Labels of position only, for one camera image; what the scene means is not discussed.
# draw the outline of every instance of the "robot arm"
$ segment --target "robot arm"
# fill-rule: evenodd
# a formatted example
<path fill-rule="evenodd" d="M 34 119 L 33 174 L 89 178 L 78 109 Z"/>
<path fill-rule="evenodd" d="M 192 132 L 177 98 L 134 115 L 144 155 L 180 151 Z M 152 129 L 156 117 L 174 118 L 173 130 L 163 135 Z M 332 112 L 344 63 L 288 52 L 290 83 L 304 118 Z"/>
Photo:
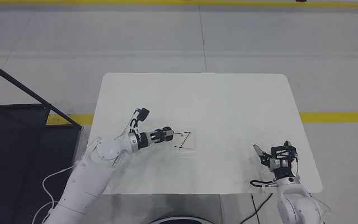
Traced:
<path fill-rule="evenodd" d="M 49 211 L 45 224 L 78 223 L 89 205 L 106 189 L 125 152 L 132 154 L 152 143 L 173 139 L 174 131 L 170 127 L 139 133 L 138 121 L 144 121 L 148 114 L 145 108 L 136 109 L 128 132 L 124 131 L 114 139 L 97 137 L 90 144 L 86 153 L 76 162 L 63 195 L 56 207 Z"/>
<path fill-rule="evenodd" d="M 321 203 L 313 198 L 291 171 L 291 163 L 298 162 L 296 148 L 286 141 L 283 146 L 271 148 L 271 155 L 253 146 L 261 164 L 275 174 L 273 181 L 252 180 L 253 186 L 277 187 L 277 208 L 284 224 L 321 224 L 325 211 Z"/>

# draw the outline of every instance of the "white table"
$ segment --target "white table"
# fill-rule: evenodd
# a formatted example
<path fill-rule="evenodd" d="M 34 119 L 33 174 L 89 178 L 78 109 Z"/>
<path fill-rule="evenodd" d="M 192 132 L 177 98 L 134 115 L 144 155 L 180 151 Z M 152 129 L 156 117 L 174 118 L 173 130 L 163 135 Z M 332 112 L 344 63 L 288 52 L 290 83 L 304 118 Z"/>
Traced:
<path fill-rule="evenodd" d="M 258 193 L 249 181 L 272 180 L 253 145 L 271 153 L 289 140 L 309 192 L 322 183 L 287 78 L 281 74 L 108 73 L 103 77 L 89 142 L 116 137 L 135 108 L 150 110 L 140 131 L 194 128 L 196 149 L 173 142 L 126 155 L 105 194 Z"/>

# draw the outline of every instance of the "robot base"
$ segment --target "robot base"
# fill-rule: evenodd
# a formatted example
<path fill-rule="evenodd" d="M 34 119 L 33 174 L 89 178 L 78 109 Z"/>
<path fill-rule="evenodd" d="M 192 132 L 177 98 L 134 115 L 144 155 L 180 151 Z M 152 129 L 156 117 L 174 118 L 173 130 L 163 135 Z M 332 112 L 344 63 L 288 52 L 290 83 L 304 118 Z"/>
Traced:
<path fill-rule="evenodd" d="M 150 224 L 213 224 L 207 220 L 195 217 L 177 216 L 170 218 L 163 218 L 161 220 L 154 221 Z"/>

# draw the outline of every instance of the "concrete floor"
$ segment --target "concrete floor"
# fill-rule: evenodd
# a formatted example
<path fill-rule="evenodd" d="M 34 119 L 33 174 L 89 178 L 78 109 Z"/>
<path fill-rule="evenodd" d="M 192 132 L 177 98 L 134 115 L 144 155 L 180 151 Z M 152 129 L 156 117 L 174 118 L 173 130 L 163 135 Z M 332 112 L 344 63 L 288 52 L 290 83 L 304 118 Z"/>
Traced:
<path fill-rule="evenodd" d="M 0 67 L 67 114 L 94 113 L 108 72 L 282 73 L 299 111 L 358 111 L 357 21 L 358 10 L 348 9 L 2 6 Z M 5 81 L 0 92 L 0 104 L 35 102 Z M 304 128 L 323 183 L 315 196 L 333 210 L 326 224 L 356 223 L 358 124 Z M 274 198 L 262 223 L 281 223 Z M 252 211 L 249 194 L 103 195 L 83 223 L 144 224 L 170 214 L 239 223 Z"/>

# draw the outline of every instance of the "yellow line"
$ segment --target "yellow line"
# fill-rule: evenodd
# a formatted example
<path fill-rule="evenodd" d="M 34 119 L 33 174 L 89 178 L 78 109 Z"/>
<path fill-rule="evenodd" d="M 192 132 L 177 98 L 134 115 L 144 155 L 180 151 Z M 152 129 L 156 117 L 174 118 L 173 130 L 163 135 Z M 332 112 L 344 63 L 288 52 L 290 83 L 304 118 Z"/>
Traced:
<path fill-rule="evenodd" d="M 0 0 L 0 4 L 163 4 L 262 7 L 358 7 L 358 2 L 270 2 L 240 0 Z"/>
<path fill-rule="evenodd" d="M 303 123 L 358 122 L 358 112 L 303 112 L 300 116 Z"/>
<path fill-rule="evenodd" d="M 80 125 L 91 125 L 93 122 L 93 114 L 69 114 L 68 116 Z M 46 124 L 59 125 L 70 124 L 70 122 L 63 119 L 60 115 L 50 114 Z"/>
<path fill-rule="evenodd" d="M 301 112 L 301 120 L 303 123 L 337 123 L 337 122 L 358 122 L 358 112 Z M 80 125 L 91 125 L 93 122 L 93 114 L 70 114 L 75 122 Z M 48 125 L 70 124 L 57 114 L 50 114 Z"/>

